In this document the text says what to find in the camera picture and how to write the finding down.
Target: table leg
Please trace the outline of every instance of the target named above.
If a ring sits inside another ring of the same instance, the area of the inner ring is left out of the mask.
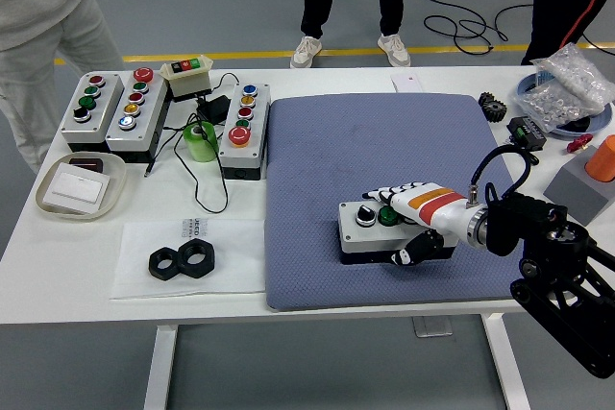
[[[503,314],[482,314],[481,316],[507,408],[509,410],[529,410],[528,396],[508,340]]]
[[[145,410],[163,410],[171,384],[173,355],[178,326],[158,326],[156,343],[152,354],[152,366],[145,394]]]

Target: green button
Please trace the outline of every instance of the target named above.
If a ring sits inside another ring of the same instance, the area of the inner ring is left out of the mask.
[[[392,206],[385,205],[378,212],[378,221],[383,226],[395,226],[399,221],[399,215]]]
[[[98,88],[97,86],[89,86],[88,88],[86,88],[84,90],[84,94],[85,95],[92,95],[94,97],[96,97],[97,95],[100,95],[100,88]]]
[[[79,99],[79,106],[87,110],[92,110],[96,108],[96,101],[91,96],[82,96]]]

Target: robotic arm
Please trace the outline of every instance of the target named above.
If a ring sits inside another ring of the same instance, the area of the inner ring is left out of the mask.
[[[505,152],[524,157],[526,172],[501,198],[488,183],[487,204],[479,204],[480,173],[492,158]],[[430,259],[445,239],[500,256],[510,254],[523,239],[519,263],[523,278],[510,284],[512,297],[591,374],[607,378],[615,373],[615,291],[591,261],[615,272],[615,257],[600,249],[584,227],[568,221],[565,206],[516,192],[528,175],[526,154],[503,146],[487,156],[475,173],[468,199],[433,182],[380,188],[363,198],[388,205],[406,221],[430,229],[433,245],[429,250],[423,245],[413,254],[416,246],[410,242],[392,256],[397,264]]]

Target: black cable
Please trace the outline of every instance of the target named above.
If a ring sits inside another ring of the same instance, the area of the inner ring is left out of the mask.
[[[531,169],[531,161],[529,159],[528,152],[525,149],[520,148],[518,146],[511,145],[511,144],[506,144],[504,146],[498,146],[497,148],[493,149],[489,154],[485,156],[485,158],[480,163],[479,167],[474,172],[474,175],[472,176],[472,179],[470,180],[470,186],[472,187],[472,186],[478,185],[479,178],[480,178],[480,175],[482,174],[482,171],[487,167],[487,165],[489,164],[489,162],[491,162],[491,160],[493,160],[497,156],[501,156],[502,154],[506,154],[506,153],[518,154],[524,160],[524,163],[526,165],[525,165],[524,172],[519,178],[519,180],[514,182],[505,191],[502,197],[507,196],[508,194],[516,191],[519,187],[521,187],[521,185],[524,182],[526,182],[526,180],[529,177],[529,170]],[[491,182],[485,186],[485,198],[487,197],[488,192],[492,192],[495,194],[495,187],[493,186]]]
[[[199,125],[201,125],[203,122],[205,122],[205,120],[203,120],[202,117],[199,116],[199,114],[192,112],[189,116],[188,119],[185,122],[185,125],[183,125],[182,127],[175,129],[173,127],[163,127],[163,130],[171,130],[173,131],[173,135],[171,137],[169,137],[166,141],[164,141],[164,143],[162,143],[162,145],[159,148],[158,153],[154,156],[154,158],[152,159],[152,161],[149,163],[149,165],[147,166],[147,169],[145,170],[145,177],[149,176],[149,174],[152,171],[152,167],[154,166],[154,163],[156,161],[156,158],[160,155],[160,153],[162,152],[162,149],[171,141],[173,140],[178,133],[183,132],[187,127],[189,127],[191,124],[195,124],[198,123]],[[173,152],[175,153],[175,156],[180,160],[180,162],[182,163],[182,165],[184,166],[185,170],[188,172],[188,174],[194,179],[194,181],[196,182],[195,188],[194,188],[194,199],[196,200],[197,204],[201,206],[201,208],[205,211],[207,211],[208,213],[222,213],[224,210],[226,210],[227,206],[229,205],[229,191],[227,189],[227,184],[224,180],[224,171],[222,169],[222,163],[220,161],[220,156],[218,155],[217,150],[215,149],[215,147],[211,144],[211,142],[208,140],[207,138],[207,134],[205,133],[205,131],[202,131],[201,136],[203,137],[204,142],[207,142],[211,148],[213,149],[214,153],[215,153],[215,158],[218,161],[218,167],[220,169],[220,178],[222,179],[222,187],[224,188],[224,197],[225,197],[225,202],[224,202],[224,206],[222,207],[222,209],[220,210],[211,210],[209,208],[207,208],[206,206],[204,206],[201,201],[199,200],[199,181],[198,179],[194,176],[194,174],[192,173],[192,171],[190,170],[190,168],[187,166],[187,164],[184,162],[184,160],[182,159],[182,157],[180,156],[180,154],[177,152],[177,147],[180,144],[180,140],[182,139],[182,137],[180,136],[177,141],[175,142],[175,144],[173,145]]]
[[[438,4],[438,5],[443,5],[443,6],[446,6],[446,7],[454,7],[456,9],[461,9],[461,10],[467,11],[467,12],[475,15],[480,20],[480,21],[475,21],[475,20],[472,20],[472,19],[460,19],[458,22],[455,22],[450,17],[445,16],[443,14],[432,14],[432,15],[427,16],[423,20],[423,24],[425,25],[425,27],[427,29],[429,29],[430,31],[432,31],[434,33],[440,34],[442,36],[451,37],[453,39],[453,43],[455,44],[455,47],[457,48],[457,50],[459,50],[462,53],[465,53],[466,55],[472,55],[472,56],[487,55],[488,53],[490,53],[493,50],[493,48],[494,48],[493,44],[484,35],[487,32],[487,30],[494,31],[502,41],[508,42],[508,37],[502,31],[500,31],[498,29],[498,23],[497,23],[498,22],[498,17],[502,13],[507,12],[507,11],[512,10],[512,9],[518,9],[518,8],[522,8],[522,7],[531,7],[531,5],[532,5],[532,4],[513,5],[511,7],[506,7],[505,9],[500,10],[496,14],[496,16],[495,16],[495,21],[494,21],[494,26],[495,27],[491,27],[491,26],[487,25],[486,20],[484,19],[484,17],[480,13],[475,12],[472,9],[469,9],[467,7],[463,7],[462,5],[452,4],[452,3],[449,3],[449,2],[443,2],[443,1],[440,1],[440,0],[429,0],[429,1],[433,2],[435,4]],[[444,32],[442,30],[438,30],[438,29],[433,28],[429,24],[429,21],[433,20],[433,19],[442,19],[442,20],[445,20],[445,21],[449,22],[450,24],[453,25],[454,32],[451,34],[451,33],[447,33],[447,32]],[[480,26],[480,30],[479,31],[474,31],[473,29],[471,29],[470,27],[467,26],[469,24],[474,24],[474,25]],[[459,28],[463,28],[464,30],[468,31],[471,34],[470,35],[461,35],[459,33]],[[468,39],[468,40],[470,40],[470,39],[475,39],[475,38],[483,40],[485,42],[487,49],[484,52],[470,52],[468,50],[465,50],[461,45],[459,45],[459,40],[460,39]]]
[[[222,86],[222,81],[224,80],[225,77],[227,76],[233,76],[234,79],[237,81],[237,83],[239,84],[239,79],[237,78],[237,76],[235,74],[233,74],[232,72],[225,72],[222,77],[220,78],[220,84],[218,84],[217,86],[215,86],[214,88],[211,89],[211,91],[215,91],[218,88],[220,88],[220,86]]]
[[[188,127],[190,124],[194,123],[195,120],[196,120],[196,123],[198,123],[199,125],[201,125],[202,122],[204,122],[204,120],[197,113],[193,112],[188,117],[185,127]],[[177,147],[180,144],[181,138],[178,138],[178,140],[175,142],[175,145],[173,146],[173,153],[175,153],[175,156],[180,160],[185,170],[194,179],[194,182],[195,182],[194,200],[196,201],[196,203],[200,205],[201,208],[208,213],[214,213],[214,214],[222,213],[224,210],[226,210],[227,206],[229,205],[229,191],[227,189],[227,184],[224,181],[224,171],[222,169],[222,163],[220,161],[220,156],[218,155],[218,152],[216,151],[215,147],[211,144],[211,142],[208,140],[207,134],[205,133],[205,131],[201,132],[201,136],[203,137],[204,142],[207,142],[211,146],[211,148],[213,149],[215,153],[215,158],[218,161],[218,167],[220,169],[220,178],[222,180],[222,187],[224,188],[224,206],[220,210],[211,210],[207,208],[206,206],[204,206],[203,203],[199,200],[199,180],[196,178],[196,176],[194,176],[194,174],[192,173],[192,170],[190,170],[190,168],[184,162],[180,154],[177,152]]]
[[[609,51],[604,50],[603,48],[599,47],[599,46],[598,46],[598,45],[596,45],[594,42],[592,42],[589,38],[587,38],[587,36],[586,36],[585,34],[583,34],[583,38],[584,38],[585,40],[587,40],[587,43],[589,43],[589,44],[590,44],[591,46],[593,46],[594,48],[596,48],[596,49],[600,50],[601,52],[606,53],[607,55],[611,55],[611,56],[615,57],[615,53],[613,53],[613,52],[609,52]]]

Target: hex nut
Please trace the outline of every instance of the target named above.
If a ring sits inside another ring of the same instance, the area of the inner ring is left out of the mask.
[[[170,260],[171,264],[166,268],[160,268],[159,265],[165,261]],[[160,280],[169,280],[180,273],[180,269],[177,266],[178,253],[169,249],[168,247],[162,247],[150,254],[149,270],[150,274]]]
[[[203,254],[203,260],[196,264],[188,262],[194,254]],[[201,239],[192,239],[178,250],[177,267],[182,274],[199,278],[213,271],[215,265],[214,250],[211,243]]]

